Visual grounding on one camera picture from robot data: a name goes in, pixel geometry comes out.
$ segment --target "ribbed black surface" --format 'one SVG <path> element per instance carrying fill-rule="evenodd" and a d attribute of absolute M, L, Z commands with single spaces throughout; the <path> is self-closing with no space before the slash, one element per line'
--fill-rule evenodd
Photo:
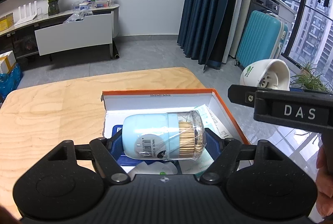
<path fill-rule="evenodd" d="M 24 218 L 22 223 L 43 222 Z M 53 223 L 244 224 L 270 222 L 253 219 L 237 211 L 228 203 L 218 187 L 203 185 L 197 182 L 193 175 L 136 175 L 131 183 L 111 187 L 102 201 L 86 214 Z M 283 223 L 312 222 L 303 217 Z"/>

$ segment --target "green logo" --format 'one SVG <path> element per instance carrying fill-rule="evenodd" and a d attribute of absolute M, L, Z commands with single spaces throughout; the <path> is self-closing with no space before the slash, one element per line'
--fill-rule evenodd
<path fill-rule="evenodd" d="M 247 70 L 246 70 L 246 74 L 245 74 L 245 77 L 248 77 L 249 76 L 249 74 L 250 74 L 250 72 L 253 70 L 253 66 L 251 67 L 251 66 L 249 66 L 248 68 L 247 68 Z"/>

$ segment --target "tv stand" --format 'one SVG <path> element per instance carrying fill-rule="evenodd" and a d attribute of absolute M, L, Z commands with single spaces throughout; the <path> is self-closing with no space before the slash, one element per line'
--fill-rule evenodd
<path fill-rule="evenodd" d="M 91 10 L 94 15 L 86 16 L 81 21 L 63 24 L 73 14 L 73 10 L 68 10 L 52 16 L 42 14 L 31 21 L 12 26 L 0 32 L 0 53 L 13 50 L 16 59 L 19 59 L 36 54 L 50 55 L 63 50 L 109 44 L 110 57 L 113 58 L 113 39 L 118 34 L 119 5 Z M 33 45 L 32 48 L 29 46 L 29 49 L 25 48 L 27 37 Z"/>

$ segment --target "human hand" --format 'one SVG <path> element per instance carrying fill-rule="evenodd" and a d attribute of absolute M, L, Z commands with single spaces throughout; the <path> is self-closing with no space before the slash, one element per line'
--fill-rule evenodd
<path fill-rule="evenodd" d="M 0 224 L 20 224 L 5 208 L 0 206 Z"/>
<path fill-rule="evenodd" d="M 324 218 L 333 213 L 333 177 L 327 171 L 326 154 L 323 146 L 319 149 L 316 167 L 319 169 L 316 177 L 318 189 L 316 207 L 318 213 Z"/>

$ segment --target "round label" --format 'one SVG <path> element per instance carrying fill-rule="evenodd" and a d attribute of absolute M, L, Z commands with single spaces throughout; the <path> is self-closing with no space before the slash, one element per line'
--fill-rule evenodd
<path fill-rule="evenodd" d="M 163 160 L 168 158 L 163 139 L 153 134 L 140 136 L 136 142 L 136 151 L 144 159 Z"/>

